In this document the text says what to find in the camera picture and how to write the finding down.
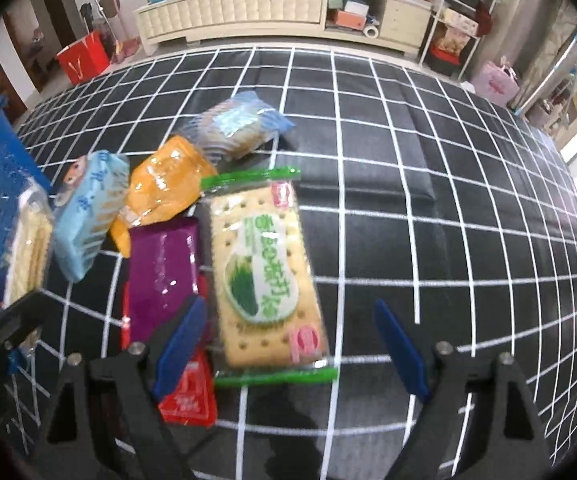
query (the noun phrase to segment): orange snack package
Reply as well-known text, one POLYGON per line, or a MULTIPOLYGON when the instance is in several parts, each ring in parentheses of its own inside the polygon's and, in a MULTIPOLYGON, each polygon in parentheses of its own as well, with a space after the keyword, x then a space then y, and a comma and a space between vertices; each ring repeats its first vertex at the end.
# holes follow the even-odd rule
POLYGON ((142 162, 130 176, 126 205, 110 227, 122 256, 130 257, 131 227, 166 222, 181 213, 200 197, 201 180, 214 174, 213 165, 180 136, 142 162))

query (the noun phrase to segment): blue gripper pad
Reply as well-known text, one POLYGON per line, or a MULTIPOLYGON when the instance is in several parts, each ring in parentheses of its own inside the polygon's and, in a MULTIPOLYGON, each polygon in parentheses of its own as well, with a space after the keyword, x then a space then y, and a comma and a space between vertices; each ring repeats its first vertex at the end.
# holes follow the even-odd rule
POLYGON ((206 327, 206 305, 204 299, 197 296, 157 360, 155 384, 151 390, 157 402, 171 394, 177 387, 184 368, 204 333, 204 327, 206 327))
POLYGON ((375 302, 374 320, 406 391, 425 402, 431 390, 422 355, 384 300, 375 302))

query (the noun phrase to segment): screw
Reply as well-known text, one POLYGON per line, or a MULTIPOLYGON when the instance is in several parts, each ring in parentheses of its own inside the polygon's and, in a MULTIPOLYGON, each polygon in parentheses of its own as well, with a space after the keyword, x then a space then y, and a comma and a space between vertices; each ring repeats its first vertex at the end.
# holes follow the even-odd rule
POLYGON ((128 353, 131 355, 142 355, 145 349, 146 345, 144 343, 135 341, 128 346, 128 353))
POLYGON ((453 346, 447 341, 440 341, 435 345, 435 349, 440 355, 450 355, 453 353, 453 346))
POLYGON ((515 359, 513 358, 513 356, 511 354, 509 354, 508 352, 502 352, 500 354, 500 362, 503 365, 512 365, 513 362, 515 361, 515 359))
POLYGON ((69 355, 66 362, 71 366, 78 366, 82 362, 82 354, 74 352, 69 355))

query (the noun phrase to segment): black grid mat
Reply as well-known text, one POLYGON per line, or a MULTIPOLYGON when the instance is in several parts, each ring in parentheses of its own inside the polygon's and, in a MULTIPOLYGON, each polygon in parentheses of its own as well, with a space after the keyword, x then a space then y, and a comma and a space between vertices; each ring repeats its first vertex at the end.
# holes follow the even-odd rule
MULTIPOLYGON (((296 124, 238 166, 302 169, 301 218, 341 377, 219 391, 217 427, 190 457, 200 478, 384 476, 420 407, 373 327, 377 298, 461 351, 514 353, 559 460, 577 441, 577 194, 550 139, 507 110, 368 58, 242 48, 101 76, 41 104, 19 134, 53 183, 99 149, 135 168, 175 124, 245 89, 296 124)), ((11 387, 21 446, 65 356, 118 351, 128 263, 107 241, 80 283, 52 267, 55 315, 11 387)), ((440 476, 455 470, 471 400, 440 476)), ((185 450, 206 437, 173 433, 185 450)))

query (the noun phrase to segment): red snack package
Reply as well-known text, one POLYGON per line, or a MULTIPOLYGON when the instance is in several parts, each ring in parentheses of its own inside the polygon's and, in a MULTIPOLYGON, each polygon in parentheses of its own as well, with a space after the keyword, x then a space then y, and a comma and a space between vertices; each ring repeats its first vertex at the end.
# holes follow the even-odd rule
MULTIPOLYGON (((206 297, 206 278, 200 275, 198 286, 200 295, 206 297)), ((128 310, 128 283, 124 285, 122 301, 121 348, 130 344, 130 315, 128 310)), ((210 428, 217 420, 217 404, 213 390, 213 375, 206 358, 206 352, 197 348, 190 359, 175 391, 159 404, 165 422, 190 424, 210 428)))

